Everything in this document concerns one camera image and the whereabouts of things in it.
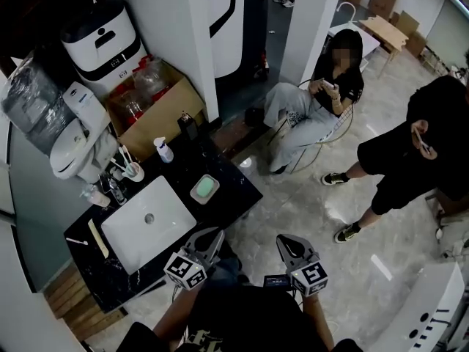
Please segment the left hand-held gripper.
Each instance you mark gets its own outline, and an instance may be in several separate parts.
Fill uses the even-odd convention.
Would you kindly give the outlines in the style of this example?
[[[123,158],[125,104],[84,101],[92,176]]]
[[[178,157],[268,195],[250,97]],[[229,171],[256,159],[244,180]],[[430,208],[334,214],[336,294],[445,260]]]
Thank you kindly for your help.
[[[192,234],[185,247],[193,252],[174,252],[164,266],[164,273],[176,285],[192,290],[207,279],[207,270],[216,263],[225,232],[210,227]],[[207,251],[204,260],[199,253]]]

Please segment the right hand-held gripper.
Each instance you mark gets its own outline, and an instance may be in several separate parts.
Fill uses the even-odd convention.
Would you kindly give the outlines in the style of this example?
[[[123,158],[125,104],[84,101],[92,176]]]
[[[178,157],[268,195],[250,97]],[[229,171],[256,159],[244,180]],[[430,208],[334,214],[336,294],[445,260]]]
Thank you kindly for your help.
[[[324,289],[328,275],[312,245],[305,238],[280,234],[276,245],[287,268],[291,286],[302,296],[312,296]]]

